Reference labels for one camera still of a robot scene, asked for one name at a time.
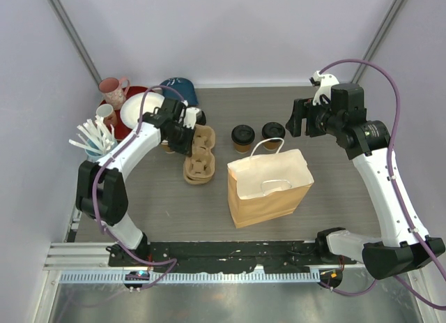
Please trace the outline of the brown paper cup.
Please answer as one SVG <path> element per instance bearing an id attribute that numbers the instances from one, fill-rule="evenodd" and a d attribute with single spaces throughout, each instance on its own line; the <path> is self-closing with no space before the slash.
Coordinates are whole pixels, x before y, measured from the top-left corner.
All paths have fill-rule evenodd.
<path id="1" fill-rule="evenodd" d="M 270 138 L 270 139 L 264 139 L 263 141 L 263 147 L 267 151 L 276 151 L 280 146 L 282 145 L 283 139 L 282 138 Z"/>
<path id="2" fill-rule="evenodd" d="M 247 153 L 252 149 L 252 143 L 249 144 L 239 144 L 236 142 L 233 142 L 234 149 L 241 154 Z"/>

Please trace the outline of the brown paper bag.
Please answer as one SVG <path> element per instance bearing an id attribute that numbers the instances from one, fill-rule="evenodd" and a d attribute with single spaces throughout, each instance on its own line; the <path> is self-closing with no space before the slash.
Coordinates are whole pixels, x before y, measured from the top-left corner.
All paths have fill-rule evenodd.
<path id="1" fill-rule="evenodd" d="M 259 142 L 279 142 L 274 153 L 256 155 L 227 164 L 228 205 L 237 228 L 292 214 L 314 183 L 299 149 L 282 151 L 282 137 Z"/>

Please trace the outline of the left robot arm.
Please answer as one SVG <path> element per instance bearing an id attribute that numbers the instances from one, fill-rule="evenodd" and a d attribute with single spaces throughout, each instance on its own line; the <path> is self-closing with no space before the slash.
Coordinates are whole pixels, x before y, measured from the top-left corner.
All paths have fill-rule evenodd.
<path id="1" fill-rule="evenodd" d="M 124 258 L 132 266 L 147 261 L 149 242 L 128 213 L 125 181 L 143 157 L 163 141 L 172 151 L 190 156 L 200 116 L 199 108 L 165 98 L 154 113 L 142 113 L 132 132 L 110 153 L 79 166 L 77 210 L 94 219 L 101 230 L 125 247 Z"/>

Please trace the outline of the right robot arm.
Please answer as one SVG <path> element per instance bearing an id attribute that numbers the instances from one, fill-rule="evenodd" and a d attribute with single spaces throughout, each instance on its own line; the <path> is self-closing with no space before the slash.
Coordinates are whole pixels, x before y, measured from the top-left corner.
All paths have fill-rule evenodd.
<path id="1" fill-rule="evenodd" d="M 286 129 L 294 137 L 329 134 L 360 173 L 380 225 L 380 237 L 354 234 L 342 227 L 320 231 L 314 247 L 318 261 L 339 255 L 365 265 L 377 280 L 420 269 L 445 252 L 441 238 L 420 222 L 399 177 L 390 149 L 390 133 L 381 121 L 367 119 L 364 90 L 358 84 L 330 87 L 330 95 L 297 99 Z"/>

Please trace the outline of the black coffee lid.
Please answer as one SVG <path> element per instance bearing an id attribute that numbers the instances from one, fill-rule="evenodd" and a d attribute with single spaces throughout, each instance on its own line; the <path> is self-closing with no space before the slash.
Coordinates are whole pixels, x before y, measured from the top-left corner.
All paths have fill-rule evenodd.
<path id="1" fill-rule="evenodd" d="M 261 134 L 265 140 L 269 140 L 270 142 L 278 142 L 281 139 L 284 139 L 286 131 L 282 124 L 271 121 L 262 127 Z"/>
<path id="2" fill-rule="evenodd" d="M 255 132 L 251 126 L 240 124 L 231 131 L 231 139 L 238 145 L 250 145 L 255 139 Z"/>

